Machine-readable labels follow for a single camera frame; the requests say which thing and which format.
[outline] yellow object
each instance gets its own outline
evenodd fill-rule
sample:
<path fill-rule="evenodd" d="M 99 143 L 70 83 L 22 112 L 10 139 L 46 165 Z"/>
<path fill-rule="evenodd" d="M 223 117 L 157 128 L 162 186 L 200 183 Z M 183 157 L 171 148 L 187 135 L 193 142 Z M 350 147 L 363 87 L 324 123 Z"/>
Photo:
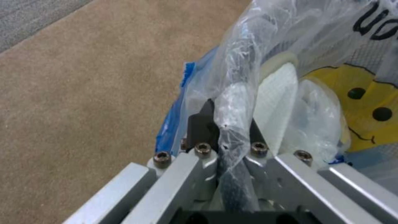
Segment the yellow object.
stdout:
<path fill-rule="evenodd" d="M 322 81 L 339 98 L 350 130 L 351 152 L 398 142 L 398 90 L 374 77 L 367 69 L 348 64 L 320 68 L 303 77 Z"/>

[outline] beige carpet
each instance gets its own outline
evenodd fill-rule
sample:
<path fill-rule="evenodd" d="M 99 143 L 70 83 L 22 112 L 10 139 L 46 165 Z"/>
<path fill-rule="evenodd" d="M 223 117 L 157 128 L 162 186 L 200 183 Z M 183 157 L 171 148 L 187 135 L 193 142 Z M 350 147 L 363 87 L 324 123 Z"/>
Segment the beige carpet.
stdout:
<path fill-rule="evenodd" d="M 145 164 L 184 61 L 249 0 L 95 0 L 0 55 L 0 223 L 60 223 Z"/>

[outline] bolt head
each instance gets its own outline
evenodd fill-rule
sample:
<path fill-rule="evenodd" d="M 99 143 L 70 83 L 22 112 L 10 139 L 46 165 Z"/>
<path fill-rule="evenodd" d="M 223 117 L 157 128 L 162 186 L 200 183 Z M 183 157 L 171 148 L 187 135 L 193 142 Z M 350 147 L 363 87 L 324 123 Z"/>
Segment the bolt head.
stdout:
<path fill-rule="evenodd" d="M 201 159 L 208 158 L 211 153 L 211 146 L 205 142 L 198 143 L 195 145 L 195 155 Z"/>
<path fill-rule="evenodd" d="M 267 156 L 269 148 L 267 144 L 263 142 L 254 142 L 250 148 L 250 153 L 258 158 L 263 158 Z"/>
<path fill-rule="evenodd" d="M 172 161 L 171 155 L 167 151 L 157 152 L 153 156 L 153 163 L 157 168 L 164 169 L 167 168 Z"/>
<path fill-rule="evenodd" d="M 297 157 L 297 159 L 303 161 L 305 164 L 308 166 L 311 166 L 312 164 L 312 155 L 304 150 L 297 150 L 295 151 L 294 155 Z"/>

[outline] metal bar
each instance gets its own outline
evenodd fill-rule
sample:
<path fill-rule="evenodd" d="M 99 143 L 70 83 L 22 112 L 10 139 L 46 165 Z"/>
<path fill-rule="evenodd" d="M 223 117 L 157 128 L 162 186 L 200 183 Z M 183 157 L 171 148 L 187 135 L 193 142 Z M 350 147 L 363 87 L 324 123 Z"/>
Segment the metal bar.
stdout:
<path fill-rule="evenodd" d="M 120 223 L 155 181 L 154 170 L 130 163 L 64 224 Z"/>
<path fill-rule="evenodd" d="M 179 208 L 188 208 L 203 183 L 202 161 L 180 153 L 122 224 L 169 223 Z"/>
<path fill-rule="evenodd" d="M 294 155 L 271 159 L 265 172 L 265 193 L 286 210 L 309 209 L 322 223 L 380 223 Z"/>
<path fill-rule="evenodd" d="M 318 173 L 383 223 L 398 223 L 398 197 L 346 164 Z"/>

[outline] plastic bag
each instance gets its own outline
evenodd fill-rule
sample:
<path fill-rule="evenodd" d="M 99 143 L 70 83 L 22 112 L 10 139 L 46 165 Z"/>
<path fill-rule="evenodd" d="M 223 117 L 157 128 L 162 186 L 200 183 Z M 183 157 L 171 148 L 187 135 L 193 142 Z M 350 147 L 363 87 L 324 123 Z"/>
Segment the plastic bag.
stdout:
<path fill-rule="evenodd" d="M 397 21 L 390 1 L 253 0 L 218 49 L 187 72 L 190 75 L 172 109 L 178 116 L 168 116 L 165 124 L 172 128 L 162 127 L 157 140 L 165 144 L 157 144 L 157 150 L 177 154 L 188 116 L 213 99 L 220 129 L 219 187 L 224 207 L 258 209 L 242 158 L 250 148 L 261 65 L 285 51 L 298 59 L 299 78 L 316 77 L 336 93 L 350 129 L 351 150 L 396 142 Z M 364 71 L 373 74 L 371 79 L 363 79 Z M 361 86 L 355 89 L 352 83 Z M 360 116 L 355 116 L 350 105 L 361 97 L 368 102 L 357 108 Z"/>
<path fill-rule="evenodd" d="M 339 100 L 327 87 L 310 80 L 299 84 L 297 99 L 279 153 L 306 150 L 319 169 L 336 160 L 350 146 Z"/>

